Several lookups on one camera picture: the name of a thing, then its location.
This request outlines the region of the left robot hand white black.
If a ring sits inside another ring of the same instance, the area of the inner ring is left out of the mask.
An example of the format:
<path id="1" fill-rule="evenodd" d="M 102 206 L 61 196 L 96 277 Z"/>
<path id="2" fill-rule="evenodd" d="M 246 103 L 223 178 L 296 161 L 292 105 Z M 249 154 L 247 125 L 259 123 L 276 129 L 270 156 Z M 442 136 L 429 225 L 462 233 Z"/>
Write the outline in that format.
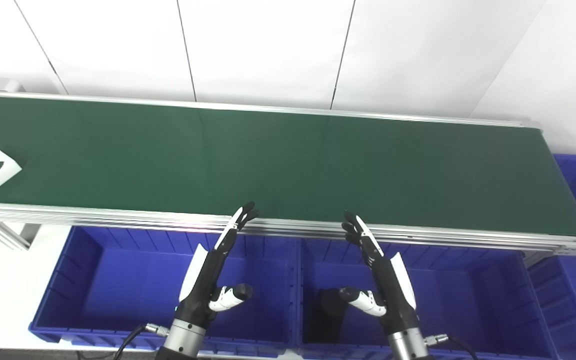
<path id="1" fill-rule="evenodd" d="M 174 319 L 192 330 L 207 330 L 217 313 L 249 300 L 254 290 L 249 284 L 217 285 L 227 257 L 246 223 L 259 216 L 255 203 L 245 203 L 229 219 L 210 250 L 198 246 L 183 280 Z"/>

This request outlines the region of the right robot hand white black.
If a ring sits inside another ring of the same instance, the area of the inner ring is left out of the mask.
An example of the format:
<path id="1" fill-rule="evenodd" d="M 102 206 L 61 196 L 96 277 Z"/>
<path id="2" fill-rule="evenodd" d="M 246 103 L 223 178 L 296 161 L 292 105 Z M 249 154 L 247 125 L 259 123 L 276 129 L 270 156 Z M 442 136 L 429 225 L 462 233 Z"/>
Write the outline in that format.
<path id="1" fill-rule="evenodd" d="M 374 234 L 358 215 L 345 210 L 343 217 L 345 239 L 359 248 L 362 260 L 370 269 L 376 291 L 346 285 L 338 291 L 340 298 L 362 312 L 377 317 L 386 336 L 418 328 L 414 292 L 401 255 L 398 253 L 391 258 L 384 255 Z"/>

